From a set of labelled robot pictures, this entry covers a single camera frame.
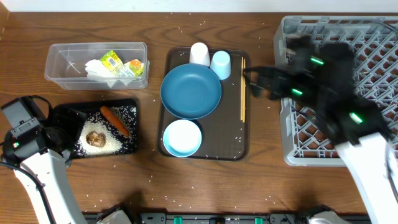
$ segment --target small black tray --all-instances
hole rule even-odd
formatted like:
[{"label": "small black tray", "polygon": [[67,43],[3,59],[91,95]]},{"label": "small black tray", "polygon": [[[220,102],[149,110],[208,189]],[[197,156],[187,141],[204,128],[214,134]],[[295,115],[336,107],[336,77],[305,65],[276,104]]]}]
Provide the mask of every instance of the small black tray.
[{"label": "small black tray", "polygon": [[[190,47],[172,49],[166,60],[165,76],[171,69],[189,63]],[[210,57],[224,49],[209,49]],[[231,75],[221,80],[221,100],[216,109],[204,118],[193,120],[202,131],[202,142],[192,156],[193,159],[215,159],[238,161],[249,150],[250,94],[246,83],[246,121],[241,116],[241,61],[246,59],[246,67],[250,67],[250,58],[241,50],[224,50],[231,56]],[[160,107],[157,149],[165,156],[173,156],[167,152],[162,138],[166,127],[180,118],[172,115],[164,106]]]},{"label": "small black tray", "polygon": [[[130,138],[132,138],[132,139],[128,139],[127,137],[123,136],[109,121],[106,120],[106,118],[100,112],[100,108],[102,106],[107,106],[109,108],[116,107],[120,111],[123,110],[126,113],[126,115],[128,115],[132,118],[132,119],[119,118],[122,122],[124,122],[126,125],[129,126],[129,127],[126,126],[126,128],[128,128],[128,130],[130,131]],[[96,157],[96,156],[130,154],[130,153],[134,153],[137,151],[137,148],[138,148],[138,144],[137,144],[138,143],[138,140],[137,140],[138,109],[137,109],[137,104],[134,100],[123,99],[123,100],[94,101],[94,102],[87,102],[87,103],[70,103],[70,104],[58,105],[54,109],[57,109],[60,107],[67,107],[70,109],[74,109],[74,110],[86,113],[86,115],[87,115],[86,121],[88,121],[90,118],[94,118],[94,117],[97,117],[98,121],[100,119],[103,120],[104,125],[108,128],[108,130],[111,131],[112,135],[118,141],[120,141],[122,143],[122,147],[120,148],[120,150],[118,150],[116,152],[112,152],[112,153],[107,152],[107,153],[102,153],[102,154],[98,154],[95,156],[85,154],[84,151],[81,150],[80,145],[76,144],[75,150],[71,153],[71,159],[80,159],[80,158]]]}]

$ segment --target white wall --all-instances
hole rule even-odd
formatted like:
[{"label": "white wall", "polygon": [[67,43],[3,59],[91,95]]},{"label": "white wall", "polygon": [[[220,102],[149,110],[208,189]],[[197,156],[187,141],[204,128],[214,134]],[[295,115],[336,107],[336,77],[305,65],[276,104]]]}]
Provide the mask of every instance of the white wall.
[{"label": "white wall", "polygon": [[11,12],[398,12],[398,0],[0,0]]}]

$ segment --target plastic bin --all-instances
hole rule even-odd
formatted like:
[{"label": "plastic bin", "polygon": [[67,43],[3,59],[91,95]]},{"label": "plastic bin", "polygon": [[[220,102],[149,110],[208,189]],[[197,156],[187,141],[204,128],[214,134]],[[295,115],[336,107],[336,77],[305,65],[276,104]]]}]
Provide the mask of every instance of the plastic bin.
[{"label": "plastic bin", "polygon": [[[355,92],[377,103],[394,135],[391,144],[398,156],[398,36],[370,23],[370,19],[398,27],[398,17],[286,16],[274,36],[275,64],[293,60],[285,50],[289,37],[310,35],[317,47],[326,42],[349,44],[355,52]],[[330,140],[296,110],[315,114],[291,99],[282,100],[280,129],[285,162],[291,166],[345,166]]]},{"label": "plastic bin", "polygon": [[[144,72],[139,77],[87,78],[85,64],[100,59],[114,50],[126,63],[139,59]],[[145,88],[148,85],[149,61],[147,46],[142,42],[53,44],[45,65],[45,79],[60,85],[64,90],[126,90]]]}]

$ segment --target green led indicator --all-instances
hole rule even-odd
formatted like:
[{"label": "green led indicator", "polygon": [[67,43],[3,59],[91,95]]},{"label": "green led indicator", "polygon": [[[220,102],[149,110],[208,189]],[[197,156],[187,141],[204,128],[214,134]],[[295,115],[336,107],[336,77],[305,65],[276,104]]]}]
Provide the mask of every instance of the green led indicator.
[{"label": "green led indicator", "polygon": [[315,58],[315,57],[311,57],[311,61],[312,61],[313,63],[317,63],[317,64],[319,64],[319,65],[323,65],[323,64],[324,64],[324,62],[322,62],[320,59]]},{"label": "green led indicator", "polygon": [[292,89],[292,93],[295,94],[295,95],[297,95],[297,96],[301,96],[301,95],[303,94],[302,91],[296,90],[296,89]]},{"label": "green led indicator", "polygon": [[360,124],[363,122],[363,120],[356,115],[355,113],[350,113],[349,116],[351,117],[351,119],[353,119],[357,124]]}]

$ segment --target chopsticks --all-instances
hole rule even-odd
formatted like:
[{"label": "chopsticks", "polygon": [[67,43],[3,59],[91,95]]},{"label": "chopsticks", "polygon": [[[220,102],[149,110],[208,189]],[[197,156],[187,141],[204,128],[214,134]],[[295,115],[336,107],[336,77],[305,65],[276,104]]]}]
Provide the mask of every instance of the chopsticks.
[{"label": "chopsticks", "polygon": [[246,83],[244,81],[244,69],[246,68],[246,59],[242,57],[241,64],[241,121],[246,120]]}]

